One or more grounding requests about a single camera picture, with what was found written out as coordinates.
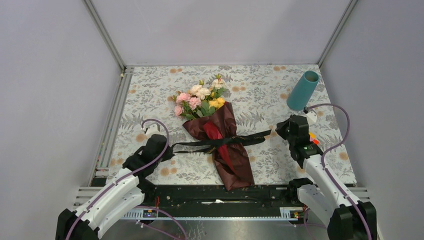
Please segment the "flower bouquet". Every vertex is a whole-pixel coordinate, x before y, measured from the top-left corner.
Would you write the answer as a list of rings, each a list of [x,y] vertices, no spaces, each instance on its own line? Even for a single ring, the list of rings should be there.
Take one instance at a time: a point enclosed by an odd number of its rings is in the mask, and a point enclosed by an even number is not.
[[[200,80],[187,91],[172,97],[174,114],[186,121],[183,128],[205,145],[205,154],[211,154],[218,175],[226,190],[252,186],[253,172],[244,143],[249,139],[237,135],[237,124],[232,104],[224,94],[226,81],[218,73],[210,84]]]

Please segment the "black gold-lettered ribbon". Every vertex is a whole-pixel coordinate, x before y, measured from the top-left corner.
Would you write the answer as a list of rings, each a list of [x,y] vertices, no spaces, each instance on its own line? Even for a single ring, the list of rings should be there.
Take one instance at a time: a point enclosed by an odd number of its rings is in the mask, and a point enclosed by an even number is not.
[[[266,130],[258,133],[254,133],[251,135],[236,135],[231,137],[225,137],[220,139],[208,139],[208,140],[201,140],[196,142],[178,142],[171,146],[172,150],[177,146],[188,146],[188,147],[201,147],[206,146],[206,148],[196,149],[196,150],[179,150],[174,151],[173,153],[176,154],[191,154],[191,153],[203,153],[203,154],[211,154],[215,150],[217,150],[220,147],[223,147],[224,145],[231,145],[231,144],[242,144],[242,146],[251,146],[251,145],[257,145],[260,143],[263,143],[266,140],[266,136],[269,136],[271,134],[272,130]]]

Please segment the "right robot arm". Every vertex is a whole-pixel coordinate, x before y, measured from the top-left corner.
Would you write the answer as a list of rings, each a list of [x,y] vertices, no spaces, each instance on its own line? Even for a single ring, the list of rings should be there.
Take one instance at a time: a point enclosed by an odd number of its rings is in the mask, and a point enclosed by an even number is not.
[[[275,131],[309,175],[289,182],[287,201],[293,206],[306,205],[326,226],[330,240],[376,240],[376,208],[360,200],[326,163],[324,152],[311,141],[307,118],[291,115]]]

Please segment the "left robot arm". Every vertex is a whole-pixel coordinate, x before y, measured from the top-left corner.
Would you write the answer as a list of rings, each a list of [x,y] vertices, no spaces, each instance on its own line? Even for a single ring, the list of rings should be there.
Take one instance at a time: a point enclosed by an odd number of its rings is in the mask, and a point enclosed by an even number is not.
[[[146,178],[172,156],[168,137],[151,135],[146,145],[126,159],[111,182],[77,209],[59,214],[55,239],[100,240],[130,210],[152,204],[156,186]]]

